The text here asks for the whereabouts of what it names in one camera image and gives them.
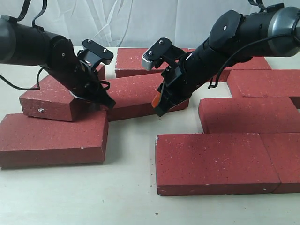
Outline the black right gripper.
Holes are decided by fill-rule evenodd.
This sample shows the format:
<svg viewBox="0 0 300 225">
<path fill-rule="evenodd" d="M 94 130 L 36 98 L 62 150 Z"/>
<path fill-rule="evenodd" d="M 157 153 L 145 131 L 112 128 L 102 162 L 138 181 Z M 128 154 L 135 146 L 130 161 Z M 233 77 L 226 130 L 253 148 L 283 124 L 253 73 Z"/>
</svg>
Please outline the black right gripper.
<svg viewBox="0 0 300 225">
<path fill-rule="evenodd" d="M 225 53 L 210 46 L 208 40 L 182 57 L 177 68 L 164 73 L 164 82 L 151 102 L 155 114 L 163 116 L 171 108 L 190 98 L 207 81 L 211 82 L 212 87 L 216 87 L 224 63 Z"/>
</svg>

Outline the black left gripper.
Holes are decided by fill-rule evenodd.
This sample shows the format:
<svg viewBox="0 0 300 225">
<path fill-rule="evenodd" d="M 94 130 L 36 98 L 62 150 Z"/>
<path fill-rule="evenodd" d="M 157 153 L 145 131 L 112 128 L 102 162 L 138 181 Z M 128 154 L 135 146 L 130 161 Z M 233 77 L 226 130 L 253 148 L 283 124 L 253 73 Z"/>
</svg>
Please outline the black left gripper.
<svg viewBox="0 0 300 225">
<path fill-rule="evenodd" d="M 100 104 L 108 109 L 116 105 L 107 93 L 110 83 L 100 81 L 96 69 L 78 59 L 72 52 L 61 59 L 56 58 L 52 65 L 44 67 L 55 80 L 67 88 L 75 98 Z"/>
</svg>

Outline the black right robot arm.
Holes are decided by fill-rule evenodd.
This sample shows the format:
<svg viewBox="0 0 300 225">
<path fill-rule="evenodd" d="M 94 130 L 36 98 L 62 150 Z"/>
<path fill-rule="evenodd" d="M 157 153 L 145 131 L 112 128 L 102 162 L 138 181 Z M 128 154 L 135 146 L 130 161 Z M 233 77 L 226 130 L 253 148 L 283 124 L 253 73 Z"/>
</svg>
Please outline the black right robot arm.
<svg viewBox="0 0 300 225">
<path fill-rule="evenodd" d="M 253 57 L 292 57 L 300 50 L 300 10 L 273 5 L 268 11 L 242 15 L 229 10 L 213 25 L 209 37 L 184 53 L 162 73 L 152 101 L 158 116 L 179 105 L 205 83 L 218 85 L 226 67 Z"/>
</svg>

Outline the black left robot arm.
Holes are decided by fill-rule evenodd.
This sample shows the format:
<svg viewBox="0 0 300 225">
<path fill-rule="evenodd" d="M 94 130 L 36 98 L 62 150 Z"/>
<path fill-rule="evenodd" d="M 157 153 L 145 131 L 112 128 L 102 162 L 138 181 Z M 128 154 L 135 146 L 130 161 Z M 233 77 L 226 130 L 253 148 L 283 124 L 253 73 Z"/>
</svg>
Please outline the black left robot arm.
<svg viewBox="0 0 300 225">
<path fill-rule="evenodd" d="M 40 66 L 78 99 L 113 108 L 109 82 L 100 81 L 96 68 L 108 65 L 113 53 L 91 39 L 74 53 L 70 39 L 42 27 L 19 24 L 14 17 L 0 17 L 0 62 L 8 65 Z"/>
</svg>

